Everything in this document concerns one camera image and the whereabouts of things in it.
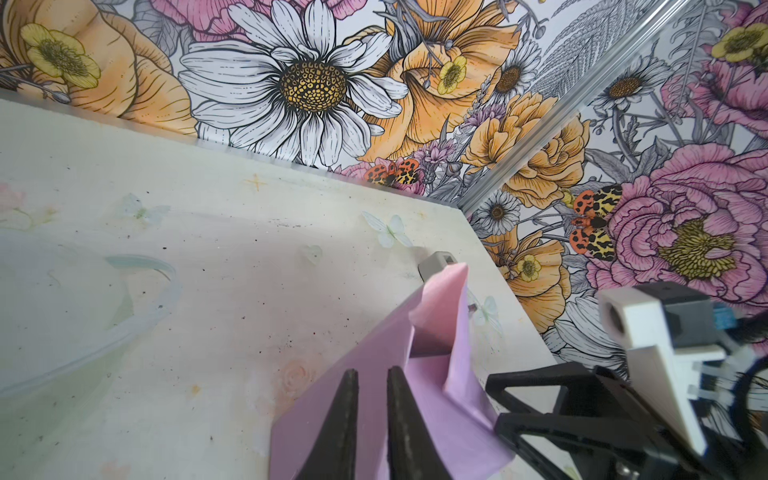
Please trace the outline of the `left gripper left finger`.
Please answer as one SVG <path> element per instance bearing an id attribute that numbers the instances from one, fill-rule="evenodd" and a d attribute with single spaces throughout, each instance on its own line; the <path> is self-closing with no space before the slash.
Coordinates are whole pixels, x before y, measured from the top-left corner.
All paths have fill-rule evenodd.
<path id="1" fill-rule="evenodd" d="M 348 369 L 296 479 L 355 478 L 358 406 L 358 372 Z"/>

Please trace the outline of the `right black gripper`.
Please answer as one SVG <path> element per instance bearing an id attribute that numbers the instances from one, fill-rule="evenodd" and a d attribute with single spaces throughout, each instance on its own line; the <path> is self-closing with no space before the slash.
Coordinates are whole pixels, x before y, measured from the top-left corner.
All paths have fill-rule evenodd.
<path id="1" fill-rule="evenodd" d="M 542 414 L 508 392 L 512 387 L 559 387 L 554 414 Z M 748 438 L 714 400 L 692 402 L 706 448 L 696 453 L 630 385 L 599 367 L 570 362 L 490 374 L 486 394 L 508 412 L 496 435 L 545 479 L 566 479 L 534 447 L 538 437 L 569 453 L 583 479 L 765 479 L 767 446 Z"/>

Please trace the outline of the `pink wrapping paper sheet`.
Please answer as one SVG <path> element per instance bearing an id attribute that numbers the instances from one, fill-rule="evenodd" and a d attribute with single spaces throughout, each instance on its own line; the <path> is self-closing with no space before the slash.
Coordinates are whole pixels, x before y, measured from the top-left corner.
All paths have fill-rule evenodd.
<path id="1" fill-rule="evenodd" d="M 275 422 L 269 476 L 295 479 L 309 458 L 343 373 L 359 379 L 356 473 L 384 479 L 386 377 L 403 369 L 436 452 L 455 479 L 488 479 L 512 462 L 497 414 L 471 366 L 467 282 L 460 263 L 433 275 L 333 364 Z"/>

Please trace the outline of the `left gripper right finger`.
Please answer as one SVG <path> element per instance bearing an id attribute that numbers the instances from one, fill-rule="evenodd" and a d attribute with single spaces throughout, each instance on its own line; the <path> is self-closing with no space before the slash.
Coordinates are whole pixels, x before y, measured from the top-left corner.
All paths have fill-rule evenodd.
<path id="1" fill-rule="evenodd" d="M 403 369 L 387 373 L 387 459 L 392 480 L 451 479 L 420 413 Z"/>

